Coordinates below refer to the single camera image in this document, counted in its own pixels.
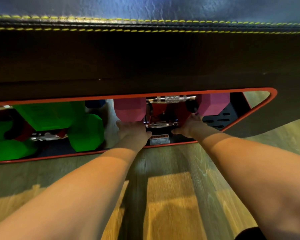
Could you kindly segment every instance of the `forearm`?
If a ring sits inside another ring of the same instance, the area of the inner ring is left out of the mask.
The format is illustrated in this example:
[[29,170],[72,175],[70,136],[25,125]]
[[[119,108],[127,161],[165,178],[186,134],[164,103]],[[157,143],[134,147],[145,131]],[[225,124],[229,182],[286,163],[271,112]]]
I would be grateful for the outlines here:
[[121,140],[17,210],[0,223],[0,239],[100,238],[138,152],[131,140]]
[[300,233],[299,155],[207,126],[193,130],[193,136],[262,230]]

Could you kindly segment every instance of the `orange trim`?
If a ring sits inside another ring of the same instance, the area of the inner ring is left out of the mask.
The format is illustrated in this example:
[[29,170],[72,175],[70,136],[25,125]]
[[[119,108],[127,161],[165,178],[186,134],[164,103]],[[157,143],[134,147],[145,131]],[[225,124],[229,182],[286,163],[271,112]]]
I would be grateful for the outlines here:
[[[140,97],[153,97],[153,96],[169,96],[169,95],[180,95],[180,94],[205,94],[205,93],[225,93],[225,92],[255,92],[255,91],[268,91],[270,95],[262,101],[260,104],[249,110],[243,116],[233,121],[231,124],[224,127],[221,131],[229,129],[231,126],[237,124],[239,121],[243,120],[245,117],[251,115],[256,112],[258,109],[263,107],[272,101],[278,94],[278,91],[275,88],[239,88],[239,89],[224,89],[224,90],[205,90],[205,91],[191,91],[191,92],[163,92],[163,93],[144,93],[144,94],[125,94],[125,95],[107,95],[107,96],[90,96],[90,97],[71,97],[71,98],[50,98],[50,99],[35,99],[35,100],[21,100],[21,101],[5,101],[0,102],[0,106],[2,105],[15,105],[15,104],[33,104],[33,103],[53,103],[53,102],[72,102],[72,101],[86,101],[86,100],[101,100],[101,99],[125,99],[125,98],[140,98]],[[153,147],[164,147],[164,146],[173,146],[180,144],[189,144],[196,143],[197,141],[187,141],[180,143],[171,143],[171,144],[163,144],[163,145],[147,145],[144,148],[153,148]],[[19,162],[29,162],[29,161],[37,161],[44,159],[52,159],[58,157],[74,157],[74,156],[82,156],[89,154],[99,154],[104,153],[107,150],[95,151],[95,152],[82,152],[82,153],[74,153],[74,154],[66,154],[66,155],[58,155],[58,156],[47,156],[47,157],[38,157],[38,158],[29,158],[29,159],[16,159],[10,161],[0,161],[0,164],[4,163],[19,163]]]

